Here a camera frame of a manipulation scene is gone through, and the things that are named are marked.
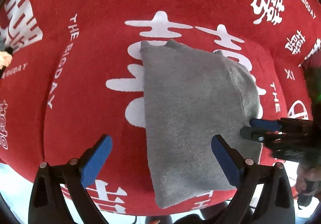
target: beige object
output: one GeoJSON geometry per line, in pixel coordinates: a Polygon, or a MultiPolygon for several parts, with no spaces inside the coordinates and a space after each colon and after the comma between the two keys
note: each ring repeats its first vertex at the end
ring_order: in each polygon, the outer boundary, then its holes
{"type": "Polygon", "coordinates": [[[0,52],[0,69],[8,67],[11,64],[12,55],[7,52],[0,52]]]}

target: hand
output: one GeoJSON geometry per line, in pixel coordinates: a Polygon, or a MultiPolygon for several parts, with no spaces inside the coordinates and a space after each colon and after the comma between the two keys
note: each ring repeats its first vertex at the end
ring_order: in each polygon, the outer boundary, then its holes
{"type": "Polygon", "coordinates": [[[307,189],[307,181],[321,181],[321,166],[317,166],[313,169],[307,169],[302,164],[299,164],[297,170],[298,178],[295,185],[295,189],[298,193],[305,191],[307,189]]]}

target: metal screw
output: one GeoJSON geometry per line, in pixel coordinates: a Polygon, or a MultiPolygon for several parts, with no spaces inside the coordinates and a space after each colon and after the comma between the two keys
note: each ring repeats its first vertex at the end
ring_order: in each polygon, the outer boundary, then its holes
{"type": "Polygon", "coordinates": [[[40,168],[41,169],[46,168],[46,167],[47,167],[47,162],[40,163],[40,168]]]}
{"type": "Polygon", "coordinates": [[[284,168],[283,163],[280,163],[280,162],[277,162],[277,163],[276,163],[276,166],[277,166],[279,169],[283,169],[283,168],[284,168]]]}
{"type": "Polygon", "coordinates": [[[70,160],[69,162],[71,165],[76,165],[78,163],[78,159],[77,158],[73,158],[70,160]]]}
{"type": "Polygon", "coordinates": [[[246,159],[246,160],[245,160],[245,163],[246,163],[247,165],[253,165],[253,164],[254,164],[254,161],[253,161],[252,159],[246,159]]]}

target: white floor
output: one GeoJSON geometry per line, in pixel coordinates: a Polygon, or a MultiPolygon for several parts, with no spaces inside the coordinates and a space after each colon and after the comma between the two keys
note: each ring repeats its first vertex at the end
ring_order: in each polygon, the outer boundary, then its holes
{"type": "MultiPolygon", "coordinates": [[[[285,169],[289,176],[290,184],[293,186],[296,180],[296,169],[298,164],[293,162],[286,162],[285,169]]],[[[31,195],[33,184],[20,175],[18,175],[13,169],[11,169],[8,165],[0,163],[0,193],[4,197],[5,201],[11,208],[12,212],[16,215],[18,220],[21,224],[28,224],[28,206],[29,200],[31,195]]],[[[258,185],[256,192],[252,199],[252,206],[256,206],[258,198],[261,194],[263,185],[258,185]]],[[[78,212],[76,211],[73,202],[69,199],[66,199],[67,206],[69,211],[76,223],[83,224],[82,220],[79,217],[78,212]]],[[[318,199],[314,198],[312,203],[309,207],[298,210],[297,205],[296,208],[296,215],[298,217],[309,217],[317,207],[319,201],[318,199]]],[[[183,216],[196,213],[201,216],[200,211],[193,211],[193,212],[185,212],[180,214],[172,215],[173,222],[180,219],[183,216]]],[[[128,215],[118,215],[108,212],[102,212],[103,216],[108,220],[110,224],[132,224],[135,220],[134,216],[128,215]]],[[[144,224],[145,217],[139,216],[137,220],[137,224],[144,224]]]]}

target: blue rubber pad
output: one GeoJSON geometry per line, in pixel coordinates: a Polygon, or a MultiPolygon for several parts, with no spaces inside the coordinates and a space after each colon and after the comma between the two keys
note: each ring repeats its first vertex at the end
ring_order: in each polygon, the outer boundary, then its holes
{"type": "Polygon", "coordinates": [[[281,125],[277,121],[252,119],[250,121],[252,127],[259,127],[266,131],[281,131],[281,125]]]}
{"type": "Polygon", "coordinates": [[[211,147],[212,152],[214,153],[230,185],[239,188],[241,184],[240,178],[243,172],[241,172],[237,165],[233,162],[229,153],[222,146],[221,142],[216,136],[212,138],[211,147]]]}
{"type": "Polygon", "coordinates": [[[106,135],[104,140],[100,143],[99,147],[96,149],[95,153],[91,156],[88,162],[84,165],[81,174],[81,184],[84,189],[95,182],[102,166],[107,160],[111,149],[113,147],[113,142],[110,136],[106,135]]]}

